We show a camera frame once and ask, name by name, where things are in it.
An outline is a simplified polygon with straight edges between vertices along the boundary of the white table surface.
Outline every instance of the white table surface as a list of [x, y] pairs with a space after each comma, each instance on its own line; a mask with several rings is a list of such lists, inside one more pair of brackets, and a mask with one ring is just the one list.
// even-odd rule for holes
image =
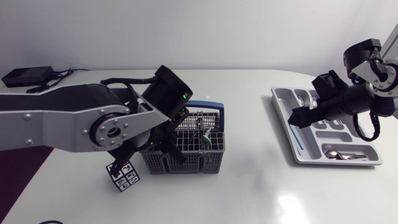
[[[62, 85], [111, 77], [148, 78], [154, 70], [76, 72]], [[314, 77], [276, 70], [174, 70], [191, 100], [224, 103], [219, 174], [150, 175], [124, 192], [111, 182], [107, 152], [54, 150], [4, 223], [398, 223], [398, 121], [381, 118], [376, 167], [301, 165], [271, 103], [271, 87], [312, 88]], [[146, 86], [134, 86], [140, 93]], [[2, 91], [23, 92], [26, 88]], [[363, 124], [372, 133], [370, 123]]]

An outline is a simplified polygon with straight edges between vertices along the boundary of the gray plastic basket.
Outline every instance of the gray plastic basket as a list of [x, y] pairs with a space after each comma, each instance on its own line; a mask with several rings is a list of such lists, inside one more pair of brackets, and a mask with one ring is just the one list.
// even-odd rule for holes
[[[177, 138], [174, 141], [187, 160], [179, 165], [173, 157], [153, 147], [140, 152], [149, 172], [151, 174], [218, 173], [225, 152], [224, 132], [220, 131], [224, 128], [223, 118], [220, 119], [219, 113], [190, 113], [176, 128]], [[207, 146], [202, 141], [202, 136], [210, 128], [211, 144]]]

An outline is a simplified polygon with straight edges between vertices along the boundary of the spoon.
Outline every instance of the spoon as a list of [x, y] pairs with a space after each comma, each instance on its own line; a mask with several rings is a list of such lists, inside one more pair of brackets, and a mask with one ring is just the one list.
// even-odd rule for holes
[[357, 154], [340, 154], [338, 151], [334, 149], [329, 149], [325, 152], [325, 156], [328, 159], [341, 159], [341, 160], [350, 160], [350, 159], [364, 159], [366, 155], [357, 155]]

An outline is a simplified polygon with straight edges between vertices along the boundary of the black robot arm segment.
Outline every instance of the black robot arm segment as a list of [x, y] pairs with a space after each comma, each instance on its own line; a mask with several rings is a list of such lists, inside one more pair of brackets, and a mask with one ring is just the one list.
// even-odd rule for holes
[[[108, 88], [121, 82], [127, 88]], [[189, 114], [192, 91], [170, 69], [154, 78], [104, 80], [106, 84], [54, 88], [39, 94], [0, 94], [0, 151], [50, 146], [70, 152], [108, 151], [112, 173], [136, 152], [161, 147], [180, 162], [174, 129]], [[142, 96], [130, 84], [150, 84]]]
[[[293, 109], [289, 124], [304, 128], [323, 119], [353, 116], [358, 135], [365, 141], [375, 140], [380, 133], [378, 117], [394, 113], [394, 97], [398, 96], [398, 60], [381, 60], [380, 48], [378, 40], [369, 39], [347, 49], [344, 62], [353, 85], [348, 86], [333, 70], [319, 75], [312, 81], [319, 95], [317, 107]], [[372, 138], [364, 136], [358, 126], [357, 114], [369, 110], [375, 129]]]

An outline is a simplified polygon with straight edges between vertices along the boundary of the gray cutlery tray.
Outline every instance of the gray cutlery tray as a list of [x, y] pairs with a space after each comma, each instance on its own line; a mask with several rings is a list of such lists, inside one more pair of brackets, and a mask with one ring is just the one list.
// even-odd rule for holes
[[[290, 127], [287, 120], [292, 114], [292, 109], [299, 107], [301, 103], [311, 108], [313, 97], [319, 97], [315, 90], [272, 87], [271, 91], [272, 103], [298, 163], [353, 166], [382, 164], [382, 159], [374, 145], [371, 142], [363, 141], [356, 133], [352, 117], [342, 118], [341, 122], [319, 121], [302, 129], [296, 126]], [[304, 149], [299, 147], [291, 128], [294, 128], [298, 134]], [[329, 149], [335, 149], [340, 153], [364, 154], [367, 158], [360, 160], [329, 159], [325, 156], [325, 152]]]

